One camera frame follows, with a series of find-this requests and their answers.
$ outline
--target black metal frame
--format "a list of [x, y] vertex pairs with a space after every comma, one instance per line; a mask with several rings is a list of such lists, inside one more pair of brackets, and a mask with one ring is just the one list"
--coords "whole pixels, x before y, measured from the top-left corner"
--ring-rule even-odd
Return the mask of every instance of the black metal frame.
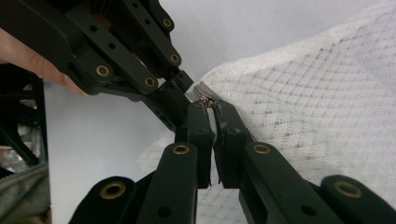
[[396, 223], [396, 212], [356, 180], [330, 176], [320, 187], [303, 180], [275, 147], [254, 141], [233, 105], [210, 96], [190, 103], [192, 80], [178, 69], [174, 23], [158, 0], [3, 0], [0, 26], [85, 92], [142, 101], [176, 133], [154, 173], [136, 183], [99, 182], [71, 223], [194, 223], [212, 148], [219, 179], [240, 189], [249, 223]]
[[[43, 152], [47, 158], [47, 130], [45, 118], [44, 89], [41, 78], [12, 64], [0, 65], [0, 144], [11, 146], [26, 162], [33, 166], [39, 158], [21, 140], [18, 124], [41, 131]], [[30, 84], [31, 91], [23, 88]], [[21, 104], [21, 100], [34, 100], [36, 109]]]

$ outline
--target white fabric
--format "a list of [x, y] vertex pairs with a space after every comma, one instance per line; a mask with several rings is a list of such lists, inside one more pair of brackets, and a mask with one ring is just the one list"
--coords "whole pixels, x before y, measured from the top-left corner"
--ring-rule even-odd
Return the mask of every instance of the white fabric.
[[[396, 207], [395, 64], [392, 1], [304, 41], [221, 65], [201, 82], [234, 104], [254, 136], [277, 147], [303, 178], [319, 185], [326, 175], [348, 175]], [[165, 142], [140, 156], [146, 169], [155, 168]], [[200, 190], [197, 216], [198, 223], [246, 223], [237, 190], [217, 184]]]
[[0, 223], [16, 223], [45, 215], [49, 210], [50, 179], [46, 163], [0, 179]]

